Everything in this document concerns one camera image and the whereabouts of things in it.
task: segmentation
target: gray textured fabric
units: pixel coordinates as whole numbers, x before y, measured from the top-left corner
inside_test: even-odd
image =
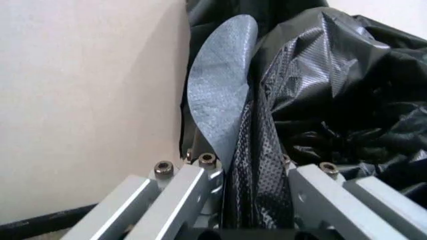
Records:
[[[257,34],[257,23],[250,15],[230,18],[205,41],[188,76],[191,115],[225,171],[248,95],[247,75]]]

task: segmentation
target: hex socket bolt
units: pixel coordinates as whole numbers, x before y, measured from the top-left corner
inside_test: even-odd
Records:
[[[333,179],[337,179],[338,174],[340,173],[338,167],[335,164],[327,161],[321,162],[319,164],[319,168]]]
[[[159,179],[168,179],[174,175],[174,165],[170,161],[159,161],[154,166],[154,175]]]
[[[217,167],[217,157],[212,153],[203,153],[198,157],[198,165],[206,170]]]

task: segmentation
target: black plastic sheet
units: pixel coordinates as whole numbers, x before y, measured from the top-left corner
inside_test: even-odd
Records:
[[[332,8],[298,14],[305,8],[286,11],[296,1],[260,2],[224,5],[247,10],[259,32],[223,226],[293,226],[283,154],[298,165],[333,162],[348,180],[377,176],[425,206],[427,41]]]

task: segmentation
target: metal frame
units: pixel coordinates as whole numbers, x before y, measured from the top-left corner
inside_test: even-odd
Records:
[[[427,211],[374,176],[343,187],[409,239],[427,239]]]
[[[128,176],[62,240],[116,240],[138,221],[159,193],[156,181]]]
[[[184,165],[126,240],[170,240],[181,227],[193,226],[210,192],[203,168]]]
[[[291,169],[289,185],[295,217],[305,228],[333,226],[349,240],[406,239],[316,165]]]

